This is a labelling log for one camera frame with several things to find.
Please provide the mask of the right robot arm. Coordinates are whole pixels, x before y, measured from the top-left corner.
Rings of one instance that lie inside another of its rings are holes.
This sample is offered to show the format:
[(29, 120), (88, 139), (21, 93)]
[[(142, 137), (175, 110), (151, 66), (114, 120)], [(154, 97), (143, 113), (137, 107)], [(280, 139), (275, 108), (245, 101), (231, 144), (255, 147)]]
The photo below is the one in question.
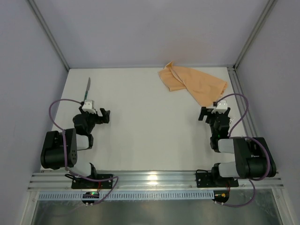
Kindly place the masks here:
[(209, 124), (210, 147), (216, 153), (234, 155), (234, 161), (216, 163), (209, 172), (196, 174), (197, 186), (237, 187), (237, 179), (263, 180), (274, 177), (276, 164), (263, 137), (229, 137), (229, 107), (202, 107), (198, 120)]

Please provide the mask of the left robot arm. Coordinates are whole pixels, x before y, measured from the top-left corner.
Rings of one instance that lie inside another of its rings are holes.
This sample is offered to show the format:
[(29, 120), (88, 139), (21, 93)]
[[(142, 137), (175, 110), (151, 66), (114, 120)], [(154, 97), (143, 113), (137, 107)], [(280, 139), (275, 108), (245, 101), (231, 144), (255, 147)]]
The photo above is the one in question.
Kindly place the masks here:
[(73, 176), (93, 181), (98, 176), (94, 165), (79, 159), (77, 152), (93, 147), (94, 138), (91, 132), (96, 125), (110, 122), (110, 111), (100, 108), (101, 116), (82, 109), (80, 112), (73, 117), (73, 128), (46, 133), (40, 161), (45, 169), (64, 168)]

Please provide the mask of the orange cloth napkin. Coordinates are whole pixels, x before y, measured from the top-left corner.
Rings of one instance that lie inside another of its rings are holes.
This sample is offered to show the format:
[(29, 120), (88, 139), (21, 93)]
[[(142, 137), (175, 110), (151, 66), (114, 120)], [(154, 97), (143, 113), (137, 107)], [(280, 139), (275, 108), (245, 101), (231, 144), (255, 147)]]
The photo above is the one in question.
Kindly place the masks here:
[(200, 106), (210, 106), (223, 95), (227, 82), (189, 67), (175, 66), (171, 61), (159, 77), (169, 91), (186, 89)]

